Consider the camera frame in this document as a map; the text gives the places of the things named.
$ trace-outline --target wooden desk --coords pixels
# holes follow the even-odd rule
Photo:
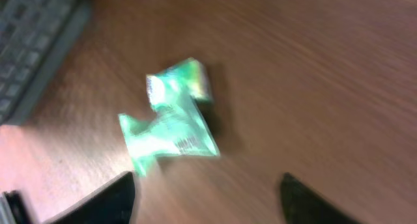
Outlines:
[[[117,113],[145,74],[208,66],[220,160],[141,182],[138,223],[283,223],[292,172],[364,223],[417,220],[417,0],[94,0],[26,126],[0,128],[0,190],[43,221],[132,165]]]

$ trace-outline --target shiny plastic wrapper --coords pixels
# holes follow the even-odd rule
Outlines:
[[[174,84],[152,122],[120,114],[119,120],[135,170],[146,176],[160,156],[219,156],[207,125],[186,88]]]
[[[189,58],[159,74],[147,75],[147,92],[153,109],[170,101],[166,94],[170,85],[188,88],[188,94],[198,103],[212,103],[213,98],[205,67],[194,58]]]

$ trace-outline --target green candy wrapper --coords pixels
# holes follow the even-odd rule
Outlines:
[[[167,89],[179,84],[188,88],[188,94],[198,103],[213,101],[205,67],[194,58],[189,58],[159,74],[147,75],[147,92],[153,109],[170,102]]]
[[[207,125],[186,87],[167,85],[164,104],[152,122],[120,114],[119,120],[135,170],[146,176],[160,156],[219,156]]]

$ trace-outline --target keyboard key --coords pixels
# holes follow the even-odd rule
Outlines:
[[[0,99],[0,111],[5,112],[10,107],[11,101],[7,99]]]
[[[3,53],[3,51],[5,50],[5,48],[6,48],[6,44],[0,44],[0,55]]]
[[[23,43],[26,46],[31,46],[36,38],[36,32],[35,31],[29,31],[26,35],[23,36]]]
[[[7,89],[6,95],[9,97],[13,97],[17,95],[17,93],[19,92],[19,89],[20,89],[19,85],[13,84]]]
[[[51,3],[51,0],[41,0],[40,6],[48,7],[50,3]]]
[[[29,25],[36,25],[40,20],[40,13],[35,12],[31,17],[29,18]]]
[[[30,69],[28,68],[23,68],[21,70],[19,70],[19,72],[16,74],[15,78],[17,81],[25,81],[27,79],[27,77],[30,74]]]
[[[0,22],[0,35],[1,38],[6,38],[9,39],[13,36],[14,32],[16,31],[16,26],[10,24],[10,23],[5,23],[5,22]]]
[[[18,55],[16,57],[16,62],[17,63],[24,63],[25,62],[25,59],[26,59],[26,56],[27,56],[27,51],[24,50],[24,49],[21,49],[21,50],[19,50],[17,52],[18,52],[17,53]]]
[[[6,84],[0,82],[0,93],[2,93],[4,91],[5,87],[6,87]]]
[[[15,46],[9,45],[7,46],[4,54],[2,54],[1,58],[6,61],[17,62],[19,57],[21,56],[21,52],[22,52],[21,49]]]
[[[0,12],[2,12],[3,9],[5,9],[7,2],[8,0],[0,0]]]
[[[40,50],[46,49],[46,46],[48,45],[50,41],[50,38],[46,35],[39,35],[36,39],[36,48]]]
[[[54,19],[53,21],[49,23],[48,31],[51,33],[56,33],[60,25],[61,25],[60,19]]]
[[[9,78],[15,69],[14,64],[0,64],[0,77]]]
[[[71,10],[71,5],[64,5],[61,6],[61,8],[59,9],[59,15],[60,16],[66,16]]]
[[[34,66],[38,61],[39,57],[39,53],[30,51],[26,56],[26,64],[29,66]]]
[[[47,27],[51,22],[51,16],[48,13],[43,13],[42,18],[38,21],[38,28],[44,29]]]
[[[16,8],[16,11],[14,12],[14,15],[13,16],[16,19],[20,20],[23,17],[23,15],[25,14],[26,10],[27,10],[27,7],[25,5],[20,4]]]

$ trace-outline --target crinkled wrapper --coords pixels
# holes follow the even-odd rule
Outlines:
[[[161,156],[219,156],[219,150],[187,86],[166,85],[165,101],[155,106],[152,122],[127,114],[119,120],[135,170],[146,176]]]
[[[188,94],[198,104],[213,102],[205,67],[194,58],[189,58],[159,74],[147,75],[147,92],[153,109],[171,101],[172,96],[166,93],[173,85],[187,87]]]

